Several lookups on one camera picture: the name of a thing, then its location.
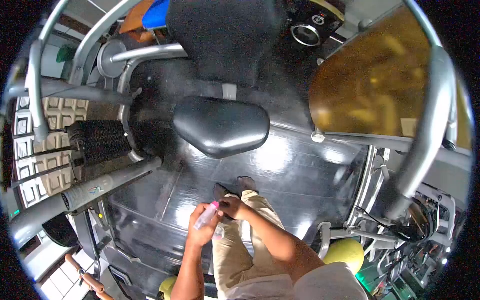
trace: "yellow ball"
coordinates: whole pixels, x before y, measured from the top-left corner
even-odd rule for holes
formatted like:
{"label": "yellow ball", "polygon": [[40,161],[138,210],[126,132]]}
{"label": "yellow ball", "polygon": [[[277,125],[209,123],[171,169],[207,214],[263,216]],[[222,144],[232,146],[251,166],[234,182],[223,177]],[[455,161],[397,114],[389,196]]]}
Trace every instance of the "yellow ball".
{"label": "yellow ball", "polygon": [[355,275],[363,264],[363,247],[354,239],[342,239],[330,245],[323,258],[325,264],[344,262]]}
{"label": "yellow ball", "polygon": [[177,277],[172,276],[172,277],[169,277],[169,278],[165,279],[160,284],[160,288],[158,290],[163,293],[163,299],[170,300],[170,295],[172,293],[173,286],[175,285],[176,281],[177,281]]}

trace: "person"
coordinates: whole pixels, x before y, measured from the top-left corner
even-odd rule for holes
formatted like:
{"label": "person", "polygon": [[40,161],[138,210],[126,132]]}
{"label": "person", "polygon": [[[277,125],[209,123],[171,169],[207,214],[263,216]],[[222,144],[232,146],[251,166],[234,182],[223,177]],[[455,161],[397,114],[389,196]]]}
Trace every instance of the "person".
{"label": "person", "polygon": [[213,240],[219,299],[367,299],[345,263],[324,264],[305,242],[284,229],[268,201],[259,196],[252,178],[238,177],[237,181],[241,198],[215,184],[214,198],[221,205],[210,223],[199,230],[193,228],[209,204],[199,204],[190,216],[172,300],[204,298],[202,247],[226,216],[250,224],[254,256],[241,240],[239,221],[225,224],[224,237]]}

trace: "beige pants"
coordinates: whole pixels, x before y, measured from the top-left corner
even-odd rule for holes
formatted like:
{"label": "beige pants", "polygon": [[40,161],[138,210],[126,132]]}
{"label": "beige pants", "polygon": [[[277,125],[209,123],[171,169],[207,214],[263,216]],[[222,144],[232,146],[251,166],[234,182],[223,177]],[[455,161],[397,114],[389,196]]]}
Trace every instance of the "beige pants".
{"label": "beige pants", "polygon": [[[275,225],[284,228],[268,201],[256,192],[243,191],[241,200]],[[224,228],[223,239],[213,241],[213,267],[219,299],[225,299],[225,293],[229,288],[245,280],[286,273],[281,266],[274,262],[267,247],[252,227],[250,227],[250,236],[254,251],[253,257],[250,256],[241,240],[239,222],[230,222],[224,225]]]}

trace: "glossy floor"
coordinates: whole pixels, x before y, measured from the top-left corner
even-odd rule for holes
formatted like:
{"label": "glossy floor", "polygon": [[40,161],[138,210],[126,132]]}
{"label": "glossy floor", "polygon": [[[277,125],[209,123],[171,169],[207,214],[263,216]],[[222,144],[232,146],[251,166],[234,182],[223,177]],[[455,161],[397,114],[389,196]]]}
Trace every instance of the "glossy floor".
{"label": "glossy floor", "polygon": [[[238,99],[268,111],[272,123],[267,141],[256,150],[223,159],[206,157],[169,129],[173,108],[184,96],[222,97],[220,83],[195,79],[188,59],[148,61],[134,71],[132,90],[143,91],[132,108],[131,122],[143,122],[142,143],[162,153],[164,163],[108,201],[116,244],[141,260],[130,263],[112,249],[105,250],[110,264],[130,277],[133,286],[124,288],[133,299],[156,295],[163,279],[178,269],[190,213],[198,203],[212,201],[216,182],[238,192],[236,177],[252,177],[286,230],[307,243],[318,222],[341,226],[346,220],[367,147],[312,142],[307,93],[318,55],[302,52],[292,59],[293,50],[277,46],[260,67],[258,88],[237,89]],[[243,229],[242,238],[252,251],[248,226]],[[207,245],[205,273],[210,259]]]}

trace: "exercise ball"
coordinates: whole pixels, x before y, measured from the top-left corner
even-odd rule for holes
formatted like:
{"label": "exercise ball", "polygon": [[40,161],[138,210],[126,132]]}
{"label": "exercise ball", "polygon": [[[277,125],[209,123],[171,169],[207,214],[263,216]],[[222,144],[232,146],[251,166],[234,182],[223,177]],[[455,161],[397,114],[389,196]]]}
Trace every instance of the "exercise ball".
{"label": "exercise ball", "polygon": [[330,245],[323,262],[325,264],[344,262],[355,275],[363,264],[363,247],[354,239],[338,240]]}

